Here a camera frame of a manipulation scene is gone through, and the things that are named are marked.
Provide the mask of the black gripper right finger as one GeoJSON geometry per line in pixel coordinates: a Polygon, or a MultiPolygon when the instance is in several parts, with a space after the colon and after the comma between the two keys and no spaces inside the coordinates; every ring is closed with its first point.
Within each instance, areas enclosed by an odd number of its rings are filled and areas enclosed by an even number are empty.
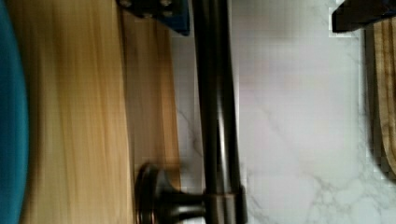
{"type": "Polygon", "coordinates": [[[345,0],[332,13],[332,31],[353,32],[395,15],[396,0],[345,0]]]}

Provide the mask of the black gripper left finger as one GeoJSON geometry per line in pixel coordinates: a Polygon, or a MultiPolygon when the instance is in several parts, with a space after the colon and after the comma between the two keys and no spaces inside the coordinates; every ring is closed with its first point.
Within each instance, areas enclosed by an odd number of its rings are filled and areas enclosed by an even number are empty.
{"type": "Polygon", "coordinates": [[[188,0],[116,0],[138,18],[152,18],[174,32],[188,36],[191,32],[188,0]]]}

